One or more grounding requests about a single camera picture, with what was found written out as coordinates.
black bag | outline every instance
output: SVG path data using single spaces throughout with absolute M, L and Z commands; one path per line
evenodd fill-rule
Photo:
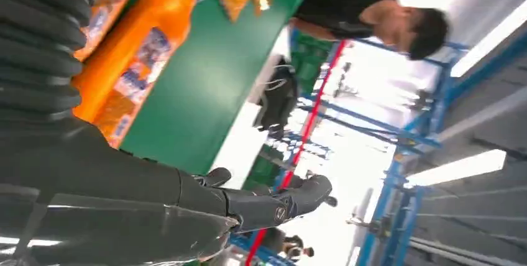
M 287 62 L 282 60 L 280 65 L 287 65 Z M 260 126 L 260 131 L 269 131 L 270 137 L 281 139 L 289 115 L 296 107 L 298 94 L 298 81 L 292 66 L 277 67 L 259 102 L 262 115 L 256 126 Z

orange detergent bottle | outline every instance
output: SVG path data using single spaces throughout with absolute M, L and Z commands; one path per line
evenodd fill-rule
M 190 31 L 196 0 L 138 0 L 73 79 L 73 113 L 117 148 L 172 53 Z
M 86 45 L 76 51 L 73 56 L 79 61 L 88 58 L 95 48 L 103 41 L 128 0 L 98 0 L 91 8 L 89 25 L 83 29 L 86 35 Z

green table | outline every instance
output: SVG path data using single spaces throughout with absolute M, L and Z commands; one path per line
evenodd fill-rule
M 235 24 L 219 0 L 199 3 L 188 40 L 170 60 L 122 148 L 189 172 L 207 172 L 300 2 L 273 0 L 260 17 L 250 4 Z

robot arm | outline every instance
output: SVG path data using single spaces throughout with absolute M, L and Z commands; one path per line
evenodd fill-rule
M 71 113 L 94 0 L 0 0 L 0 264 L 139 265 L 215 254 L 230 232 L 318 207 L 325 177 L 255 196 L 108 146 Z

red pole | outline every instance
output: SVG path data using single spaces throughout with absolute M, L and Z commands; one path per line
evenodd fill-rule
M 300 161 L 300 155 L 302 151 L 304 151 L 304 144 L 307 142 L 309 138 L 309 133 L 311 132 L 311 128 L 313 127 L 314 121 L 316 120 L 318 109 L 320 107 L 320 102 L 322 101 L 322 95 L 324 94 L 324 87 L 326 87 L 326 83 L 328 82 L 329 76 L 331 75 L 331 70 L 333 70 L 333 68 L 335 68 L 335 66 L 337 65 L 337 62 L 339 61 L 339 58 L 342 54 L 342 51 L 344 51 L 345 47 L 346 47 L 346 40 L 343 40 L 339 43 L 339 47 L 337 48 L 337 51 L 335 52 L 335 56 L 333 56 L 333 58 L 331 59 L 331 62 L 329 63 L 328 73 L 324 77 L 322 85 L 320 86 L 320 90 L 318 91 L 318 94 L 316 96 L 313 109 L 311 110 L 309 114 L 307 125 L 305 127 L 304 132 L 302 133 L 302 141 L 300 142 L 300 147 L 298 149 L 298 152 L 293 157 L 293 165 L 295 166 Z M 287 171 L 287 173 L 285 174 L 283 178 L 282 184 L 280 185 L 280 189 L 286 188 L 289 185 L 289 182 L 291 182 L 291 178 L 293 178 L 293 172 Z M 247 260 L 245 260 L 245 266 L 250 266 L 250 261 L 256 254 L 258 247 L 260 247 L 260 244 L 262 243 L 262 240 L 265 237 L 265 233 L 266 233 L 266 230 L 263 229 L 258 232 L 258 235 L 256 235 L 256 238 L 254 239 L 254 243 L 250 247 Z

